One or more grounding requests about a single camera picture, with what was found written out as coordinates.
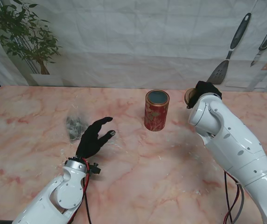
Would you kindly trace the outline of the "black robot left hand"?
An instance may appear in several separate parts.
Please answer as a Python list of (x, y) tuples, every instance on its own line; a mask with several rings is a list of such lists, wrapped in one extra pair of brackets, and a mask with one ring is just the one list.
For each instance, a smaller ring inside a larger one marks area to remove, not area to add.
[(98, 133), (101, 130), (102, 125), (111, 122), (112, 120), (112, 117), (104, 117), (88, 126), (77, 147), (77, 158), (87, 159), (94, 156), (98, 153), (101, 147), (116, 134), (114, 130), (110, 130), (104, 136), (100, 138), (98, 137)]

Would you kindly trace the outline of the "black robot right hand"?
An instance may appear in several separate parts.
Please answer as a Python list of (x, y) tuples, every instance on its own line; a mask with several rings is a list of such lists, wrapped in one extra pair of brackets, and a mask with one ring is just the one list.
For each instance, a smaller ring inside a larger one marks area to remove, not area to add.
[(212, 83), (198, 81), (195, 88), (190, 88), (185, 92), (184, 101), (187, 109), (193, 108), (200, 97), (206, 93), (212, 93), (222, 99), (222, 93)]

